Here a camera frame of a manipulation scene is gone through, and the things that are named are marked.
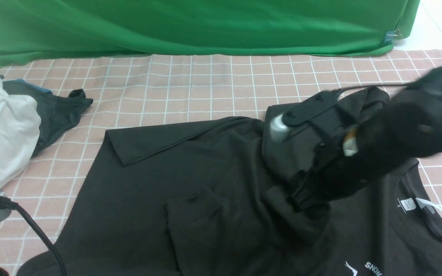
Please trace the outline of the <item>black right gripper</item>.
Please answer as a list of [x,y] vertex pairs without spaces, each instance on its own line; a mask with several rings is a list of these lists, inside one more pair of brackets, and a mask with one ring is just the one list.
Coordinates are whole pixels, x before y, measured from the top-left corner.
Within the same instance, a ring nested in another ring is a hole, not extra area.
[[442,89],[404,89],[321,146],[289,201],[303,211],[345,199],[414,158],[442,153]]

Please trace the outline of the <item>gray right robot arm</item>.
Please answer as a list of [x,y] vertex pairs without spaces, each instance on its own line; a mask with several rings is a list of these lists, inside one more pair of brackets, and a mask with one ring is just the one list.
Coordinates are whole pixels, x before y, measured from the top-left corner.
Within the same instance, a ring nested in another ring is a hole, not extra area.
[[388,104],[359,120],[338,103],[344,89],[313,97],[284,112],[290,130],[308,126],[321,141],[289,201],[298,211],[349,197],[414,158],[442,153],[442,66],[403,84]]

